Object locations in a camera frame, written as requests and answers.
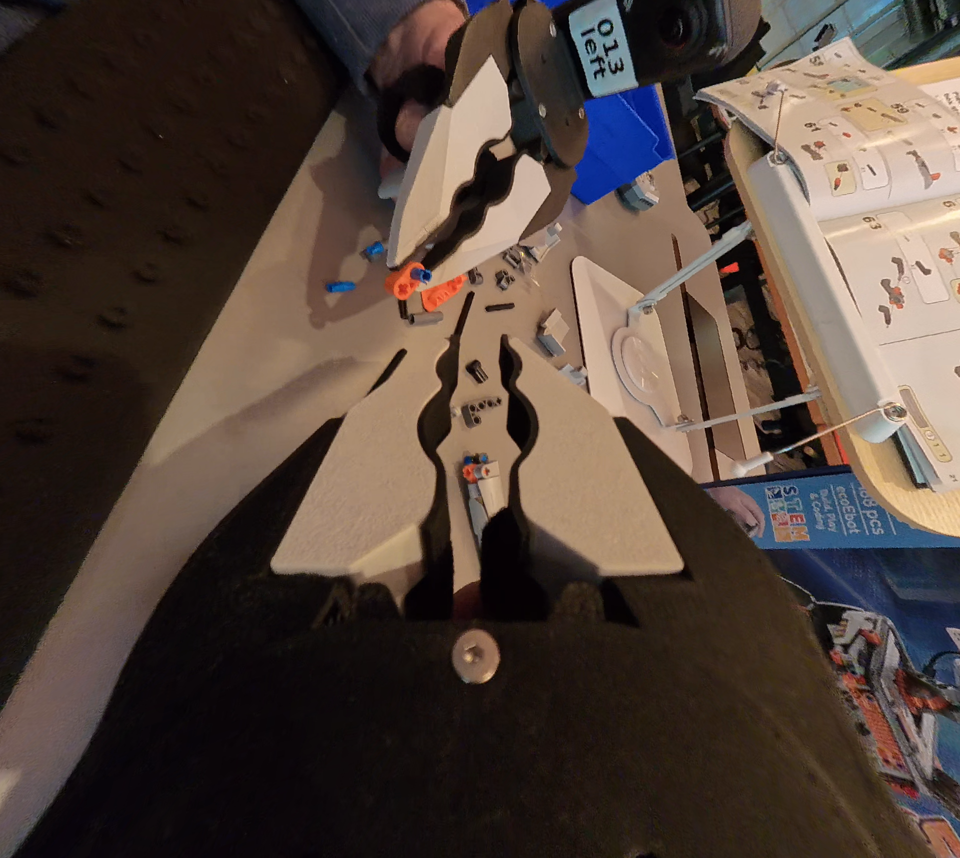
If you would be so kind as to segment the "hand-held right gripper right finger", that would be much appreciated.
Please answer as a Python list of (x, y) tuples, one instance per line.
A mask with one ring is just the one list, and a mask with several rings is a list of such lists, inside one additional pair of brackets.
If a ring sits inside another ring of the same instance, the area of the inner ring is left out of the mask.
[(510, 510), (544, 585), (680, 574), (684, 561), (609, 412), (522, 341), (501, 337), (520, 450)]

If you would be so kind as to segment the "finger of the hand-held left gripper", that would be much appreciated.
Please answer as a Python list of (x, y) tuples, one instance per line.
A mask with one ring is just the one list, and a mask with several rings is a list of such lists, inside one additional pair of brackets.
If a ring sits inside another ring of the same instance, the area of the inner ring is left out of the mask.
[(410, 158), (385, 178), (385, 199), (394, 202), (387, 266), (400, 269), (427, 243), (439, 257), (441, 226), (458, 192), (471, 183), (482, 152), (504, 140), (512, 125), (507, 81), (489, 54), (453, 100), (420, 122)]
[(434, 276), (461, 276), (516, 244), (551, 192), (544, 165), (527, 153), (498, 162), (510, 165), (510, 184), (498, 200), (480, 201), (462, 212), (450, 239), (426, 256)]

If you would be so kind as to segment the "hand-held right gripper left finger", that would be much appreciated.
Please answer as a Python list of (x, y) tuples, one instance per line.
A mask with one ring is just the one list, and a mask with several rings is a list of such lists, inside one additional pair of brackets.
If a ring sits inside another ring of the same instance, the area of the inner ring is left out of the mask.
[(442, 338), (401, 358), (344, 416), (270, 561), (277, 575), (381, 584), (405, 596), (425, 573), (421, 527), (436, 468), (418, 435), (441, 389)]

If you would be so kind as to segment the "person's left hand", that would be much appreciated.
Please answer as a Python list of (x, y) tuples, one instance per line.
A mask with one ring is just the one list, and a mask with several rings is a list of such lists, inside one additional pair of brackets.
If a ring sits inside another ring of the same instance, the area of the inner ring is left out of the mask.
[[(450, 37), (466, 21), (467, 12), (455, 0), (428, 0), (402, 19), (387, 35), (371, 61), (366, 77), (378, 93), (393, 86), (410, 69), (427, 64), (446, 67), (446, 50)], [(395, 140), (409, 152), (427, 108), (408, 100), (399, 110)], [(386, 180), (402, 167), (387, 149), (381, 149), (379, 175)]]

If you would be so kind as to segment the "grey flat panel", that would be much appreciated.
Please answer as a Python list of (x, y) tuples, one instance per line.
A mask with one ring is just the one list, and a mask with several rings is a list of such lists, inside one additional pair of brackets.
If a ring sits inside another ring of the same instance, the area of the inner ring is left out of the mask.
[(524, 264), (541, 264), (546, 256), (558, 245), (561, 240), (562, 225), (559, 221), (548, 224), (536, 232), (531, 240), (520, 243)]

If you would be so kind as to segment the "grey white orange assembly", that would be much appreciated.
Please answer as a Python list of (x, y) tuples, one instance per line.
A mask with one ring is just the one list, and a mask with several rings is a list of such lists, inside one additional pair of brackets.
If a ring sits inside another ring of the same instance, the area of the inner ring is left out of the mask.
[(499, 462), (486, 452), (464, 454), (460, 461), (466, 516), (476, 548), (490, 521), (507, 504)]

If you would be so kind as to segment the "grey electronic module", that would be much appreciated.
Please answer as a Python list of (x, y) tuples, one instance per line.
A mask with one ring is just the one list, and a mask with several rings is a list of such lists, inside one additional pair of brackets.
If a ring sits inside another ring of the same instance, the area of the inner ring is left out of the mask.
[(615, 190), (618, 202), (630, 212), (642, 213), (655, 208), (661, 201), (653, 169), (619, 186)]

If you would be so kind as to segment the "orange triangular panel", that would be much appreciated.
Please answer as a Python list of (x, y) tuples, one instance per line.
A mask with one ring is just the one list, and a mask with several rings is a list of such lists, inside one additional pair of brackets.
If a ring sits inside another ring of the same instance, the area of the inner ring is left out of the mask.
[(467, 274), (460, 274), (432, 287), (423, 289), (419, 295), (422, 311), (428, 314), (435, 313), (441, 306), (454, 298), (469, 282)]

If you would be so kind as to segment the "dark grey angled beam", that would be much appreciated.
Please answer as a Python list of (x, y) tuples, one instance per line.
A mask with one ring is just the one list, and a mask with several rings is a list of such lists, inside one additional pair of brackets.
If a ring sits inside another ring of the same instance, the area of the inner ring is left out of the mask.
[(473, 429), (480, 426), (485, 417), (491, 411), (500, 408), (502, 404), (503, 399), (498, 395), (475, 398), (460, 405), (451, 406), (451, 417), (460, 420), (465, 428)]

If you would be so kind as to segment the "grey angular panel piece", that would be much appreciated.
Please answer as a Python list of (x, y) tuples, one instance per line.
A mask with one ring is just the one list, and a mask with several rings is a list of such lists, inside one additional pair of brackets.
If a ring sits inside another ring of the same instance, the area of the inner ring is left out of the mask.
[(565, 340), (570, 333), (570, 325), (564, 320), (558, 308), (550, 312), (538, 322), (535, 338), (540, 347), (551, 357), (561, 358), (566, 353)]

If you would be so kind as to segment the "white book stand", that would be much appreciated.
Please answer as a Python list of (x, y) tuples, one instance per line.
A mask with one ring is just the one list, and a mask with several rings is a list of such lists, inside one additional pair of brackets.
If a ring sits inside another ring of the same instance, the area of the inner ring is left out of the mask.
[[(939, 99), (946, 99), (949, 104), (958, 100), (956, 58), (888, 73)], [(612, 415), (645, 423), (648, 434), (672, 456), (677, 456), (687, 445), (693, 430), (746, 419), (746, 411), (701, 422), (682, 417), (667, 361), (666, 326), (661, 322), (659, 305), (690, 278), (715, 266), (719, 258), (752, 235), (768, 260), (774, 286), (785, 303), (787, 317), (793, 324), (812, 377), (810, 391), (785, 398), (782, 404), (818, 399), (828, 430), (838, 431), (845, 438), (853, 469), (872, 497), (909, 524), (958, 537), (958, 488), (934, 491), (921, 484), (897, 435), (882, 442), (870, 442), (858, 434), (858, 422), (870, 417), (871, 412), (853, 415), (840, 398), (819, 336), (799, 300), (768, 216), (762, 204), (756, 202), (756, 192), (748, 177), (749, 167), (769, 153), (771, 146), (732, 115), (715, 107), (732, 118), (726, 133), (726, 162), (745, 207), (745, 219), (708, 251), (647, 294), (584, 257), (572, 262), (574, 297), (590, 392)]]

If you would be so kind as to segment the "dark blue robot kit box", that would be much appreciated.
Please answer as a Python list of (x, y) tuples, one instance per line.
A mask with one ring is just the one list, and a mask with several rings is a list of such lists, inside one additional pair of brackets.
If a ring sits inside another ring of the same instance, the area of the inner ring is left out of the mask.
[(934, 856), (959, 854), (958, 538), (830, 467), (704, 486), (810, 619), (860, 744)]

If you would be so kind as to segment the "instruction booklet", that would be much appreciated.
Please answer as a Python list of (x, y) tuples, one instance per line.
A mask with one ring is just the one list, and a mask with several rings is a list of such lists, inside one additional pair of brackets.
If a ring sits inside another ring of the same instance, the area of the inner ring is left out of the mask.
[(771, 150), (748, 168), (840, 398), (920, 484), (959, 480), (958, 99), (842, 39), (702, 89)]

